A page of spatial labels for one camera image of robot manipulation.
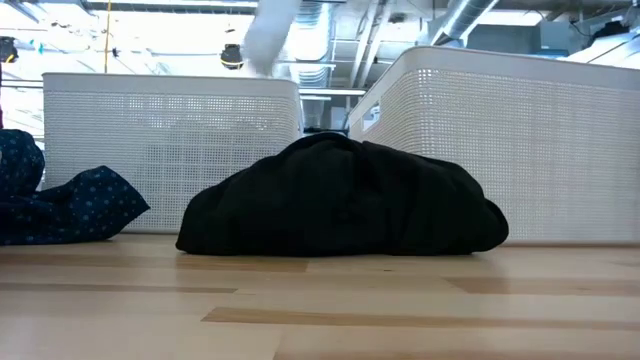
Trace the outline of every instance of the white mesh panel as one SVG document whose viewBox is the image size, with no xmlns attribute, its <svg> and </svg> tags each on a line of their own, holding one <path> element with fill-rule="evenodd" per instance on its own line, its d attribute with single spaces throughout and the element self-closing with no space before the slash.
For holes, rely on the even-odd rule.
<svg viewBox="0 0 640 360">
<path fill-rule="evenodd" d="M 107 165 L 151 206 L 127 230 L 176 232 L 195 194 L 298 138 L 298 104 L 277 94 L 45 90 L 45 186 Z"/>
<path fill-rule="evenodd" d="M 510 241 L 640 240 L 640 91 L 440 69 L 404 73 L 351 136 L 462 165 Z"/>
</svg>

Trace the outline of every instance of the wood grain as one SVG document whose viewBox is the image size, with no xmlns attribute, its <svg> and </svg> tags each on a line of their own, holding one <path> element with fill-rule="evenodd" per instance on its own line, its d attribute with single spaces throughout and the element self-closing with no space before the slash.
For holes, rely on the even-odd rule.
<svg viewBox="0 0 640 360">
<path fill-rule="evenodd" d="M 0 291 L 89 291 L 89 292 L 140 292 L 140 293 L 185 293 L 185 294 L 233 294 L 238 289 L 207 288 L 193 286 L 150 285 L 99 285 L 99 284 L 24 284 L 0 283 Z"/>
<path fill-rule="evenodd" d="M 276 353 L 273 360 L 639 360 L 640 356 L 612 353 L 545 351 L 447 351 L 447 352 L 309 352 Z"/>
<path fill-rule="evenodd" d="M 213 309 L 202 321 L 243 324 L 383 326 L 442 329 L 506 327 L 640 331 L 640 322 L 338 314 L 229 307 L 217 307 Z"/>
<path fill-rule="evenodd" d="M 640 249 L 199 257 L 0 247 L 0 359 L 640 360 Z"/>
<path fill-rule="evenodd" d="M 165 268 L 184 270 L 226 270 L 295 272 L 306 271 L 307 261 L 302 259 L 188 256 L 102 256 L 77 254 L 2 254 L 0 265 L 86 266 L 116 268 Z"/>
<path fill-rule="evenodd" d="M 640 281 L 597 279 L 444 278 L 470 294 L 638 296 Z"/>
</svg>

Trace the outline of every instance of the blue patterned fabric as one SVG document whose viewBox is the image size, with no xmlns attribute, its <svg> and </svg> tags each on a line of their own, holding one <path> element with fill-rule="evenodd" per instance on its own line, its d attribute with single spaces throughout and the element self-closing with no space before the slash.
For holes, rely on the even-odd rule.
<svg viewBox="0 0 640 360">
<path fill-rule="evenodd" d="M 42 192 L 44 157 L 31 135 L 0 130 L 0 246 L 106 240 L 149 210 L 125 179 L 106 166 Z"/>
</svg>

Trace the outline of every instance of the black cloth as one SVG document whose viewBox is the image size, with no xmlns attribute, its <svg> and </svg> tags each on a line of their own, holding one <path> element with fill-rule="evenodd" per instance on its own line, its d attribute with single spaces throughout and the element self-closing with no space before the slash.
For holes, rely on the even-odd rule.
<svg viewBox="0 0 640 360">
<path fill-rule="evenodd" d="M 176 247 L 202 255 L 460 255 L 507 238 L 462 167 L 323 133 L 196 195 Z"/>
<path fill-rule="evenodd" d="M 106 166 L 37 192 L 43 171 L 44 157 L 31 135 L 0 130 L 0 246 L 106 240 L 149 209 Z"/>
<path fill-rule="evenodd" d="M 0 92 L 2 91 L 2 64 L 0 64 Z M 2 123 L 2 101 L 0 101 L 0 130 L 4 128 Z"/>
</svg>

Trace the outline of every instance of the black object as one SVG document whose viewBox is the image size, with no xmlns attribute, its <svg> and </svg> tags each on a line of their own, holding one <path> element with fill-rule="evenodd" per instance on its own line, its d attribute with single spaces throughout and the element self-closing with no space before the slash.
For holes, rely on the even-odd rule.
<svg viewBox="0 0 640 360">
<path fill-rule="evenodd" d="M 322 129 L 322 128 L 315 128 L 315 127 L 306 127 L 304 128 L 303 132 L 305 134 L 320 134 L 323 132 L 334 132 L 334 133 L 343 134 L 344 136 L 349 136 L 349 130 L 347 129 Z"/>
<path fill-rule="evenodd" d="M 176 247 L 202 255 L 459 255 L 493 249 L 508 232 L 460 166 L 323 133 L 196 195 Z"/>
<path fill-rule="evenodd" d="M 389 16 L 389 22 L 392 24 L 403 23 L 406 20 L 407 20 L 407 14 L 401 13 L 401 12 L 393 13 L 391 14 L 391 16 Z"/>
<path fill-rule="evenodd" d="M 596 39 L 618 34 L 626 34 L 629 32 L 629 26 L 622 25 L 620 21 L 611 21 L 604 24 L 604 27 L 596 31 L 589 41 L 589 46 L 593 45 Z"/>
<path fill-rule="evenodd" d="M 2 61 L 0 61 L 0 89 L 2 89 Z M 4 125 L 2 122 L 2 102 L 0 101 L 0 130 L 4 129 Z"/>
<path fill-rule="evenodd" d="M 220 55 L 220 62 L 229 70 L 242 69 L 244 61 L 242 60 L 242 54 L 240 54 L 240 45 L 225 45 L 224 51 Z"/>
<path fill-rule="evenodd" d="M 0 36 L 0 62 L 14 63 L 18 61 L 18 49 L 14 46 L 15 38 Z"/>
</svg>

